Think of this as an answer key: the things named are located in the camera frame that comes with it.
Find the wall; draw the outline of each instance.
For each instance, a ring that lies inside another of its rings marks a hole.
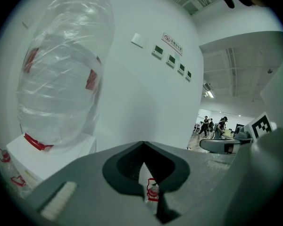
[[[283,64],[260,93],[277,126],[283,128]]]
[[[199,45],[245,33],[283,32],[281,23],[269,8],[247,7],[238,0],[234,2],[235,9],[219,0],[192,16],[199,34]]]
[[[211,113],[212,113],[212,112],[209,111],[209,110],[199,109],[199,110],[198,110],[198,116],[197,116],[197,119],[196,119],[196,123],[200,123],[201,121],[203,121],[206,116],[207,116],[208,118],[210,118]]]
[[[51,1],[24,0],[0,38],[0,147],[21,133],[15,91],[33,32]],[[171,0],[110,1],[116,33],[98,104],[98,150],[138,140],[185,148],[203,82],[203,57],[190,15]],[[33,21],[28,29],[22,25],[27,16]],[[144,49],[130,43],[136,32],[148,39]],[[175,51],[161,40],[163,32],[182,45],[180,61],[191,70],[191,83],[166,65],[166,54]],[[165,49],[162,61],[151,55],[154,44]]]
[[[203,97],[201,98],[200,108],[251,118],[256,118],[266,111],[266,105],[262,100],[252,100],[230,96],[218,96],[215,98]]]
[[[246,116],[239,116],[239,115],[232,115],[232,114],[228,115],[228,114],[220,113],[218,111],[213,111],[211,114],[211,118],[213,118],[214,124],[220,122],[220,119],[225,116],[228,119],[228,122],[226,123],[226,128],[232,129],[232,130],[236,129],[237,124],[247,125],[254,119],[254,118],[246,117]]]

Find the red label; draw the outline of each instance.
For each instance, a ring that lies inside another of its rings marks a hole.
[[[24,72],[29,73],[30,68],[33,66],[33,60],[36,57],[38,53],[39,48],[34,48],[32,51],[30,51],[30,54],[28,56],[28,59],[26,61],[26,64],[24,66]]]
[[[96,72],[94,72],[94,70],[90,70],[90,74],[85,88],[88,90],[93,90],[95,87],[95,82],[97,77],[98,75],[96,74]]]
[[[148,179],[147,196],[149,201],[158,202],[159,186],[154,178]]]
[[[10,155],[7,150],[0,149],[0,160],[1,162],[10,162]]]
[[[17,186],[25,186],[26,185],[26,182],[24,181],[24,179],[21,177],[21,176],[18,176],[18,177],[12,177],[10,178],[10,180],[16,184]]]

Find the white box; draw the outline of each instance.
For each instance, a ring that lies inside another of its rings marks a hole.
[[[137,46],[143,48],[146,46],[147,41],[140,34],[136,33],[133,36],[131,43],[136,44]]]
[[[84,133],[78,135],[76,144],[56,145],[41,151],[31,145],[24,135],[10,142],[7,150],[16,169],[31,188],[75,159],[96,151],[95,137]]]

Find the sign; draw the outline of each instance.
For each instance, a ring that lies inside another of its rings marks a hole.
[[[183,55],[183,48],[174,40],[171,36],[164,33],[162,36],[162,40],[166,42],[168,45],[170,45],[177,53],[179,53],[181,56]]]
[[[159,187],[154,178],[148,179],[147,196],[149,201],[158,202]]]

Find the plastic bag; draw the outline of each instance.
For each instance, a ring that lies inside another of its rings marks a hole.
[[[95,121],[94,97],[114,38],[109,0],[55,0],[32,40],[17,88],[18,119],[45,145],[73,141]]]
[[[6,188],[13,193],[16,193],[21,198],[26,198],[32,189],[27,185],[24,179],[20,176],[10,159],[7,150],[0,149],[0,174],[7,182]]]

